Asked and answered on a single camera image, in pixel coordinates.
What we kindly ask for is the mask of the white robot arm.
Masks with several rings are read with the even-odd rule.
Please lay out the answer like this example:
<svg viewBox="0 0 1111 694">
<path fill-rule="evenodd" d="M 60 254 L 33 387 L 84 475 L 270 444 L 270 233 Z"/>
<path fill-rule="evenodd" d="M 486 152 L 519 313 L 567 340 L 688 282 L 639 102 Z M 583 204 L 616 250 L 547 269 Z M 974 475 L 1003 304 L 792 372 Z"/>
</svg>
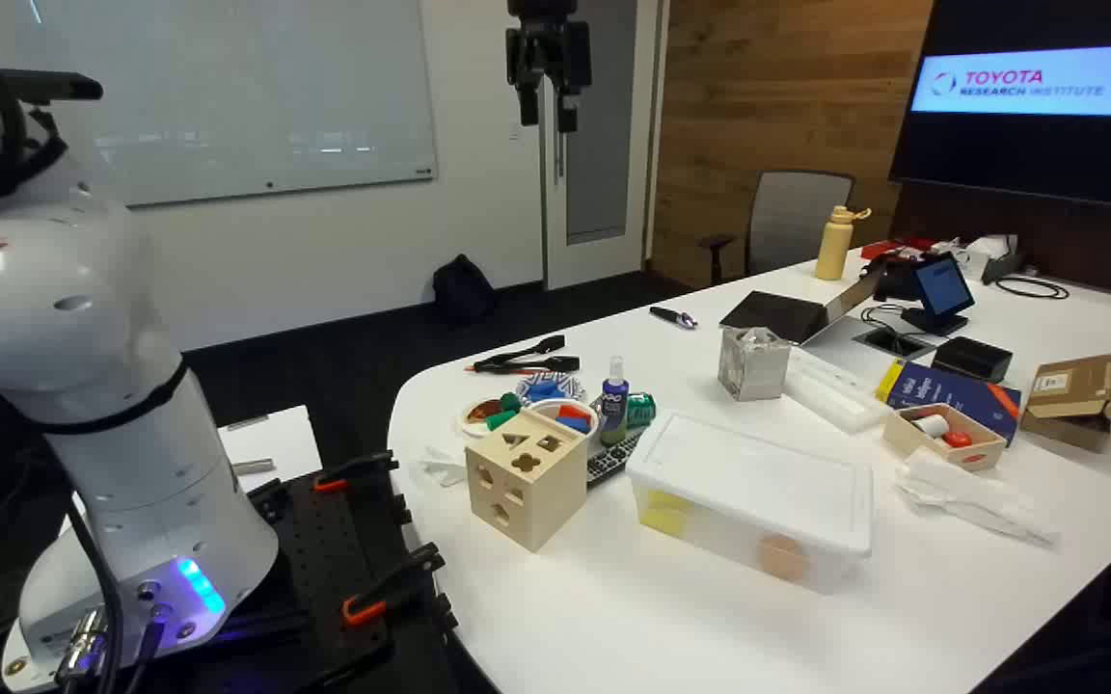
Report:
<svg viewBox="0 0 1111 694">
<path fill-rule="evenodd" d="M 81 72 L 0 66 L 0 399 L 68 480 L 0 653 L 12 694 L 111 689 L 192 653 L 279 563 L 209 401 L 164 337 L 132 211 L 84 187 L 51 117 Z"/>
</svg>

